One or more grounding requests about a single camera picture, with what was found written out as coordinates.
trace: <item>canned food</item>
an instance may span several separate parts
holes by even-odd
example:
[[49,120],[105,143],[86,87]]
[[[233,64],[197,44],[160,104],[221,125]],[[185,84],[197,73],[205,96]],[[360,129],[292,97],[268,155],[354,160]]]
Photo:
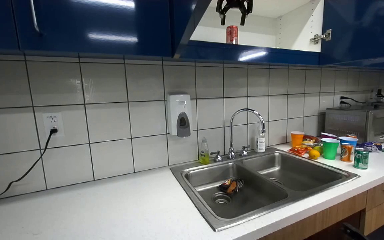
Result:
[[369,152],[365,148],[356,148],[354,149],[353,167],[358,168],[358,169],[366,169],[368,168],[368,155],[369,155]]
[[237,27],[236,25],[226,27],[226,43],[237,44]]
[[350,144],[341,144],[341,161],[352,161],[353,147]]

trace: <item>white tile backsplash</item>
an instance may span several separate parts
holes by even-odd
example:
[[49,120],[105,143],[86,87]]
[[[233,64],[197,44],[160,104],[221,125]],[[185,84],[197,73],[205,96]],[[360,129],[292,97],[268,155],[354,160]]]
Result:
[[145,101],[130,103],[130,129],[132,136],[149,136],[165,133],[165,103]]
[[0,153],[38,149],[32,108],[0,109]]
[[81,63],[85,103],[126,101],[122,64]]
[[130,137],[126,103],[86,105],[86,119],[92,143]]
[[24,61],[0,61],[0,108],[30,105]]
[[197,132],[188,137],[168,136],[169,164],[193,161],[197,157]]
[[196,99],[194,67],[193,65],[165,65],[164,67],[165,96],[190,95]]
[[[18,184],[13,195],[196,161],[204,137],[210,152],[225,153],[229,119],[244,107],[262,115],[269,145],[285,143],[292,129],[317,135],[338,96],[366,100],[377,88],[384,89],[384,71],[0,56],[0,185],[44,145],[44,113],[60,113],[64,131],[30,175],[38,180]],[[193,99],[190,137],[166,135],[169,93]],[[237,151],[254,147],[257,123],[250,113],[234,119]]]
[[[0,193],[6,185],[24,175],[40,156],[38,151],[0,155]],[[37,163],[28,176],[14,183],[1,197],[45,189],[42,164]]]
[[45,115],[48,113],[60,113],[62,123],[62,131],[52,136],[49,148],[88,143],[84,105],[40,107],[36,108],[36,123],[42,148],[49,135],[45,127]]
[[246,96],[246,68],[224,68],[224,97]]
[[48,188],[93,180],[88,145],[48,149],[42,159]]
[[133,139],[134,171],[168,165],[166,135]]
[[164,100],[161,65],[125,65],[129,101]]
[[34,105],[84,103],[77,63],[28,61],[28,71]]
[[132,173],[133,159],[130,140],[90,144],[96,179]]

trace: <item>countertop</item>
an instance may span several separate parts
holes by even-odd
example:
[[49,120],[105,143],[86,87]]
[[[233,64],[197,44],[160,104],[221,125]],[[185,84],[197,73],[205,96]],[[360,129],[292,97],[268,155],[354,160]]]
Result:
[[161,168],[0,200],[0,239],[258,239],[384,183],[381,152],[370,153],[366,171],[320,161],[360,177],[221,232]]

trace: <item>kitchen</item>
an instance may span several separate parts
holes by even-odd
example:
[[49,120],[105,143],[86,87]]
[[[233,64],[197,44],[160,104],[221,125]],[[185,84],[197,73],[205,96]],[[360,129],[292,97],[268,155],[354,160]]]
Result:
[[[1,197],[0,239],[258,239],[384,183],[384,164],[374,164],[384,153],[372,153],[369,169],[348,168],[360,177],[345,185],[213,232],[169,167],[196,161],[202,139],[210,152],[226,153],[229,119],[245,107],[262,115],[268,145],[288,143],[292,131],[317,136],[325,109],[338,107],[340,96],[366,101],[377,89],[384,92],[384,68],[297,64],[301,55],[296,63],[178,60],[165,53],[170,33],[164,31],[153,36],[137,31],[142,48],[98,44],[90,35],[97,55],[82,55],[89,45],[72,39],[37,40],[52,37],[52,28],[42,25],[44,1],[33,3],[37,28],[42,28],[38,36],[20,33],[36,31],[32,8],[28,1],[12,1],[20,45],[28,51],[4,49],[6,36],[0,43],[0,192],[42,153],[48,116],[57,117],[58,132],[42,161]],[[140,4],[145,13],[158,5]],[[162,15],[149,17],[169,21]],[[56,33],[68,35],[72,25],[60,25]],[[110,55],[113,49],[125,56]],[[173,93],[190,96],[189,137],[168,135],[165,100]],[[256,125],[252,115],[234,120],[234,149],[254,141]]]

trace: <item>stainless steel sink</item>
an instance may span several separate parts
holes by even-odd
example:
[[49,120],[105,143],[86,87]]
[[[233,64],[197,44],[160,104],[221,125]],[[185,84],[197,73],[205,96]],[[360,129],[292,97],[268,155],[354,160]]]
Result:
[[[186,164],[170,171],[216,232],[358,177],[273,148],[248,157],[209,165]],[[228,179],[241,179],[244,187],[218,201],[217,187]]]

